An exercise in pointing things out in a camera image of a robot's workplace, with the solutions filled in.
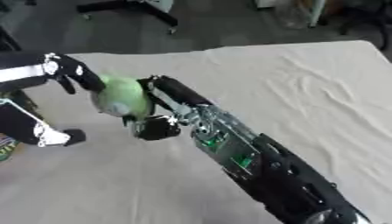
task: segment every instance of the green object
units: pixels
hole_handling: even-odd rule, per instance
[[[8,136],[0,137],[0,162],[8,159],[17,148],[19,142]]]
[[[233,160],[244,169],[246,169],[250,163],[252,163],[252,158],[248,157],[247,155],[233,157]]]
[[[137,80],[130,77],[100,75],[106,88],[92,93],[93,104],[102,113],[111,116],[134,116],[143,120],[151,113],[151,101]]]

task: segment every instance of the white fabric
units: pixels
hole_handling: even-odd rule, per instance
[[[369,43],[75,57],[100,74],[179,79],[304,158],[374,223],[392,221],[392,66]],[[1,223],[279,223],[187,131],[144,142],[96,113],[84,91],[52,82],[28,92],[50,123],[88,140],[0,163]]]

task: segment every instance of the robotic hand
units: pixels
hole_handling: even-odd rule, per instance
[[[0,93],[7,94],[57,81],[70,95],[75,94],[69,78],[84,89],[99,93],[104,83],[86,65],[66,55],[56,53],[14,52],[0,54]],[[62,144],[68,146],[85,141],[80,129],[57,131],[22,102],[0,98],[0,133],[39,147]]]
[[[175,137],[190,126],[196,146],[254,200],[286,224],[369,224],[370,220],[304,160],[270,137],[257,135],[228,112],[166,76],[139,80],[152,102],[173,116],[133,120],[136,137]]]

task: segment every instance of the black robotic arm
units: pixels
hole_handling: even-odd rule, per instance
[[[82,62],[57,53],[13,52],[0,54],[0,93],[5,96],[24,88],[57,81],[70,95],[75,89],[69,78],[84,89],[96,93],[105,84]],[[80,129],[57,131],[43,121],[32,109],[6,96],[0,98],[0,133],[26,143],[47,145],[76,144],[86,139]]]

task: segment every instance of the gray floor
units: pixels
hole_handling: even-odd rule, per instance
[[[180,21],[169,36],[167,26],[140,12],[105,11],[85,20],[75,5],[101,0],[38,0],[38,6],[6,0],[12,12],[3,26],[26,50],[63,53],[176,53],[221,46],[368,39],[380,42],[372,27],[360,27],[349,36],[336,30],[345,20],[334,19],[316,29],[283,28],[271,10],[256,11],[251,0],[177,0],[171,11]],[[392,59],[392,49],[385,52]]]

